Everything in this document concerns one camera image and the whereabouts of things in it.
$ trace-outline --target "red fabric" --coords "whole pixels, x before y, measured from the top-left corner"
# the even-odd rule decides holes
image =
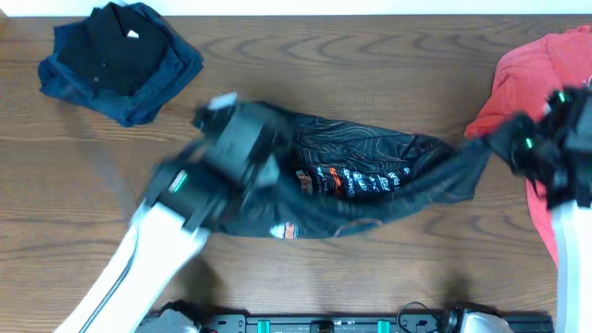
[[[498,63],[491,97],[464,132],[467,138],[495,130],[517,111],[535,120],[544,116],[547,97],[563,86],[590,86],[592,81],[591,26],[562,34],[550,33],[538,41],[510,51]],[[542,186],[537,185],[539,195]],[[528,209],[536,230],[545,242],[555,265],[557,244],[550,223],[547,203],[526,182]]]

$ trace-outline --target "navy shirt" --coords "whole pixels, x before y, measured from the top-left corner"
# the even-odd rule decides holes
[[[155,25],[169,39],[156,71],[133,94],[122,94],[113,89],[97,89],[58,61],[69,37],[82,22],[54,27],[54,52],[39,64],[41,92],[75,105],[82,105],[116,120],[121,126],[152,122],[161,106],[175,97],[202,69],[202,58],[191,45],[185,43],[149,6],[125,6]]]

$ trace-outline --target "wooden table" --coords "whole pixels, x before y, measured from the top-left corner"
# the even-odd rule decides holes
[[[89,157],[94,145],[137,199],[152,165],[197,135],[193,108],[229,91],[458,143],[504,53],[592,18],[171,18],[205,69],[154,124],[132,129],[38,92],[52,27],[78,19],[10,19],[0,35],[2,332],[56,327],[126,231],[129,214],[119,213]],[[473,201],[432,206],[357,237],[215,235],[157,305],[184,298],[254,314],[388,313],[409,301],[470,300],[554,315],[555,288],[524,181],[494,157]]]

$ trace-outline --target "cable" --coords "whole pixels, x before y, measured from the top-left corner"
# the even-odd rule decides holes
[[[130,272],[131,267],[133,266],[133,261],[136,257],[136,252],[138,251],[138,243],[139,243],[139,239],[140,239],[140,222],[138,220],[136,220],[133,224],[134,224],[134,226],[132,226],[132,227],[136,228],[136,240],[134,242],[133,252],[131,253],[131,257],[128,259],[126,266],[121,271],[121,274],[119,274],[119,277],[117,278],[115,283],[113,283],[113,286],[111,286],[111,289],[109,289],[107,294],[103,297],[103,299],[101,300],[99,305],[96,306],[94,311],[92,311],[91,316],[89,316],[89,318],[86,319],[86,322],[84,323],[84,325],[80,329],[79,333],[85,333],[89,329],[89,327],[93,323],[94,319],[96,319],[97,315],[99,315],[101,313],[101,310],[103,310],[103,308],[105,307],[105,304],[107,304],[107,302],[109,302],[109,300],[111,299],[113,294],[117,291],[117,288],[119,288],[119,285],[121,284],[121,282],[126,278],[128,273]]]
[[[401,308],[401,310],[399,311],[399,313],[397,314],[397,325],[399,325],[399,327],[403,330],[403,332],[405,333],[412,333],[412,331],[410,331],[409,329],[405,328],[403,325],[401,325],[401,314],[403,313],[403,311],[405,311],[405,309],[411,305],[420,305],[423,306],[427,311],[429,311],[429,308],[427,306],[425,306],[422,302],[408,302],[407,304],[403,305],[403,307]],[[440,319],[438,317],[436,317],[433,314],[430,314],[432,317],[434,317],[434,319],[436,319],[437,325],[436,325],[436,329],[434,329],[433,331],[431,331],[430,333],[435,333],[438,332],[438,330],[440,329]]]

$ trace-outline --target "printed graphic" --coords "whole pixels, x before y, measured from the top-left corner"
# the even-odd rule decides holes
[[[306,175],[304,171],[298,170],[296,171],[296,176],[300,180],[300,186],[304,193],[312,193],[313,192],[313,180],[310,176]]]
[[[352,176],[350,176],[350,170],[344,168],[343,176],[345,176],[345,179],[348,181],[346,190],[346,192],[348,193],[348,198],[353,198],[355,196],[355,191],[353,190],[353,179]]]
[[[380,191],[378,189],[378,187],[376,186],[376,179],[372,176],[369,176],[368,179],[370,179],[370,182],[372,183],[372,190],[373,191]]]
[[[277,239],[294,240],[298,238],[298,229],[293,223],[285,222],[271,227],[269,234]]]
[[[358,185],[360,185],[362,191],[368,191],[368,187],[366,186],[361,173],[353,171],[353,178],[358,182]]]
[[[327,180],[323,174],[323,169],[320,166],[316,167],[316,188],[319,193],[327,191]]]
[[[384,178],[384,177],[380,177],[378,176],[378,179],[380,180],[380,186],[382,187],[382,190],[384,191],[390,191],[389,189],[389,180]]]
[[[337,170],[334,167],[330,167],[329,172],[331,173],[331,177],[333,177],[333,181],[335,181],[335,193],[341,194],[341,179],[337,174]]]
[[[389,172],[388,176],[392,179],[392,183],[394,185],[399,185],[399,183],[400,183],[399,176],[397,176],[394,172]]]

